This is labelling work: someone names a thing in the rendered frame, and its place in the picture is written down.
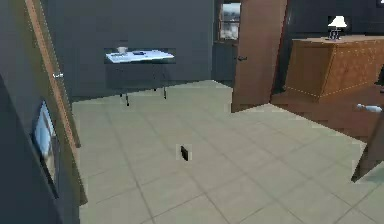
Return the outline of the window with dark frame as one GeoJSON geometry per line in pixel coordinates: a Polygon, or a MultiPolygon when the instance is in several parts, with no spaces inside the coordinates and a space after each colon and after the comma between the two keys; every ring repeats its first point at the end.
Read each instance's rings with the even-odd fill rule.
{"type": "Polygon", "coordinates": [[[239,36],[241,0],[220,0],[218,38],[221,41],[237,41],[239,36]]]}

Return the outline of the framed picture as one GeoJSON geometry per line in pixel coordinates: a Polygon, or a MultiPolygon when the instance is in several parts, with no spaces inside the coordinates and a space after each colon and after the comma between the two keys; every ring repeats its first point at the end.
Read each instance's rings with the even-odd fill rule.
{"type": "Polygon", "coordinates": [[[33,121],[31,140],[55,199],[59,197],[58,139],[45,100],[42,100],[33,121]]]}

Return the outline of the brown room door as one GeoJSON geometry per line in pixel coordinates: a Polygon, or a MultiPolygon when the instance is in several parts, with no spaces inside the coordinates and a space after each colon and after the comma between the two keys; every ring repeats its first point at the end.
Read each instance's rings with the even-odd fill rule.
{"type": "Polygon", "coordinates": [[[351,176],[352,182],[360,180],[384,161],[384,103],[376,106],[380,106],[382,112],[375,113],[378,120],[351,176]]]}
{"type": "Polygon", "coordinates": [[[63,137],[64,161],[71,174],[70,180],[75,198],[79,205],[85,205],[88,198],[78,168],[78,149],[81,147],[81,142],[67,97],[64,77],[57,79],[53,77],[53,74],[63,72],[59,66],[41,1],[24,0],[24,3],[32,25],[33,37],[42,58],[43,68],[47,72],[49,106],[53,110],[52,117],[56,123],[56,133],[63,137]]]}
{"type": "Polygon", "coordinates": [[[231,112],[270,101],[288,0],[242,0],[231,112]],[[247,57],[238,61],[238,57],[247,57]]]}

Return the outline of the pale blue top table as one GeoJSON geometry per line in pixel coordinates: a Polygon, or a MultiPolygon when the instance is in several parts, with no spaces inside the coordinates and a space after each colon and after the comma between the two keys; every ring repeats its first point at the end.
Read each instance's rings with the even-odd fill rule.
{"type": "Polygon", "coordinates": [[[130,105],[128,93],[137,90],[162,88],[163,97],[167,98],[169,74],[166,65],[175,63],[175,55],[159,49],[132,51],[105,54],[107,88],[125,96],[127,106],[130,105]],[[134,55],[132,51],[144,51],[146,55],[134,55]]]}

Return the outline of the brown wooden cupboard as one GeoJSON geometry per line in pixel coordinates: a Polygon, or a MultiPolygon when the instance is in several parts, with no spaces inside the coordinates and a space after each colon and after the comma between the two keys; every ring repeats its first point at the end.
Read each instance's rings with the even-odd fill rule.
{"type": "Polygon", "coordinates": [[[384,66],[384,36],[293,39],[285,90],[324,101],[372,86],[384,66]]]}

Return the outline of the white shade table lamp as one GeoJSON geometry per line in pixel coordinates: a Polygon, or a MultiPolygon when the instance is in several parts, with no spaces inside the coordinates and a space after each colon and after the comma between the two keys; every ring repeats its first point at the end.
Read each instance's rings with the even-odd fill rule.
{"type": "Polygon", "coordinates": [[[328,39],[329,40],[339,40],[340,34],[344,28],[347,27],[347,23],[345,22],[345,17],[341,15],[336,15],[329,18],[328,28],[330,29],[328,39]]]}

